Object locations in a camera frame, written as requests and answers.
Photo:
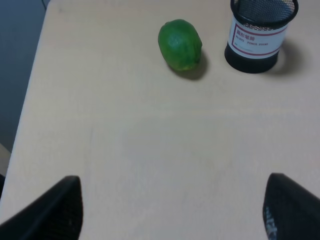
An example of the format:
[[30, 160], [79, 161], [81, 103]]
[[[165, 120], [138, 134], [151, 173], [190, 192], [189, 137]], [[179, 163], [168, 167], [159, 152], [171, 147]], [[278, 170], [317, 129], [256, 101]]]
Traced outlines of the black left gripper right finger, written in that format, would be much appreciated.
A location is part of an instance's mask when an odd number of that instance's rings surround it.
[[268, 178], [262, 217], [269, 240], [320, 238], [320, 199], [283, 173]]

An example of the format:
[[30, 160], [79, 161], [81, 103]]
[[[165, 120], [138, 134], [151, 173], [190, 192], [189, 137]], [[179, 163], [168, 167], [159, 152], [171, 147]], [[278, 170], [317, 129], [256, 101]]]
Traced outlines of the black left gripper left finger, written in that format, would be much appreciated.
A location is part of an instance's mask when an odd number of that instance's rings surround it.
[[83, 225], [81, 179], [62, 178], [0, 225], [2, 240], [78, 240]]

